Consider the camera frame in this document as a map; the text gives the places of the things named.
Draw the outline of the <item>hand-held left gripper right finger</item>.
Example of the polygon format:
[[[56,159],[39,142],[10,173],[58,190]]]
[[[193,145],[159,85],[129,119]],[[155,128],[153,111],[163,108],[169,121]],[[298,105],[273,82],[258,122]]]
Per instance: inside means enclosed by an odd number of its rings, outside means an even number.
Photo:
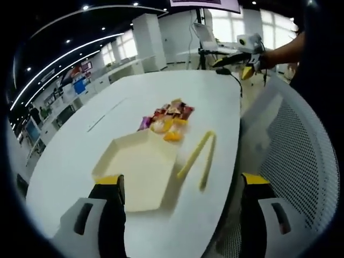
[[[297,257],[303,216],[259,175],[241,174],[240,257]]]

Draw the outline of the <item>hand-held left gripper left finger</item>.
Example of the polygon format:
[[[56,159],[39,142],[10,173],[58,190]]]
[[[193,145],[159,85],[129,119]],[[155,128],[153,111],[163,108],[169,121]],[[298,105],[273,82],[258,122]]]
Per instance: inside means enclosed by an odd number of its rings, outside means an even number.
[[[64,257],[126,257],[124,175],[96,180],[60,218],[52,238]]]

